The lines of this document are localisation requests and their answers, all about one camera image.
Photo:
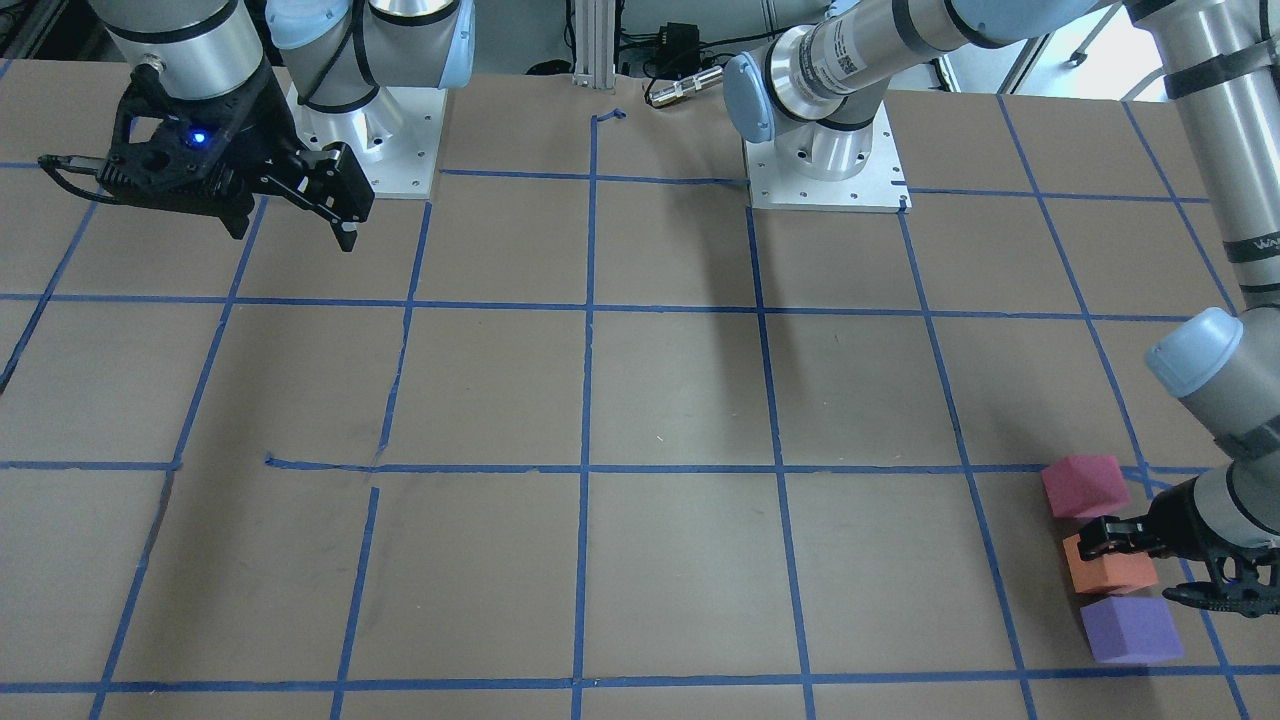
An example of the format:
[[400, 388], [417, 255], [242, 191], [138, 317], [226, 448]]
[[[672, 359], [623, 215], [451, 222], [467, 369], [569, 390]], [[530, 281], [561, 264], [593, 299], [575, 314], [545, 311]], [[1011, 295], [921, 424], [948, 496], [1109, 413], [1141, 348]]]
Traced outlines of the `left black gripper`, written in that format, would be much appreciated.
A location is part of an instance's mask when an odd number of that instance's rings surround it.
[[1199, 483], [1197, 477], [1161, 492], [1144, 516], [1087, 521], [1078, 532], [1076, 556], [1093, 561], [1111, 553], [1149, 553], [1202, 562], [1208, 573], [1206, 580], [1165, 588], [1161, 596], [1204, 611], [1244, 618], [1276, 615], [1277, 551], [1240, 547], [1211, 529], [1193, 498]]

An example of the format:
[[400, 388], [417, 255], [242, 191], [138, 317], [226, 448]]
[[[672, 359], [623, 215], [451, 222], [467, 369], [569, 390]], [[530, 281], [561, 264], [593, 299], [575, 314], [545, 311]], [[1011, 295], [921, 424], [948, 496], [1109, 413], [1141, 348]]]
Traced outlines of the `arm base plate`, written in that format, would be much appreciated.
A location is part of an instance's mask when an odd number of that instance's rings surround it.
[[781, 211], [900, 213], [913, 209], [887, 106], [851, 132], [822, 124], [742, 145], [751, 206]]
[[449, 92], [444, 88], [384, 87], [366, 106], [342, 114], [323, 113], [287, 100], [300, 140], [319, 150], [334, 142], [349, 146], [378, 199], [430, 199], [444, 131]]

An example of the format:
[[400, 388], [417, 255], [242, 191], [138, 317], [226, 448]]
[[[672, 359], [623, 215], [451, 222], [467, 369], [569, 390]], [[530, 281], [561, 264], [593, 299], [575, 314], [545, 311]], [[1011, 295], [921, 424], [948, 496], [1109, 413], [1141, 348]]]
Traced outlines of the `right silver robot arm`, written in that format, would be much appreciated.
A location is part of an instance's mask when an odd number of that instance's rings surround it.
[[212, 217], [242, 240], [259, 196], [355, 247], [376, 199], [428, 199], [447, 94], [474, 72], [471, 1], [95, 1], [131, 64], [104, 158], [44, 155], [67, 192]]

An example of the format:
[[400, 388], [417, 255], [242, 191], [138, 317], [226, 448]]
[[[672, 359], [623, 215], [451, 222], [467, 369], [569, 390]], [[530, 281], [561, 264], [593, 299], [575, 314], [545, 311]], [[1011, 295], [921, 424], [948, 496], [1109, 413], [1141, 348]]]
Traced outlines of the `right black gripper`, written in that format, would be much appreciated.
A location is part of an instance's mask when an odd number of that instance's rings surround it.
[[372, 184], [348, 143], [303, 147], [269, 63], [205, 100], [173, 97], [160, 79], [155, 61], [131, 72], [105, 158], [46, 154], [38, 167], [78, 197], [214, 217], [236, 240], [250, 228], [253, 196], [274, 195], [324, 219], [342, 252], [355, 250]]

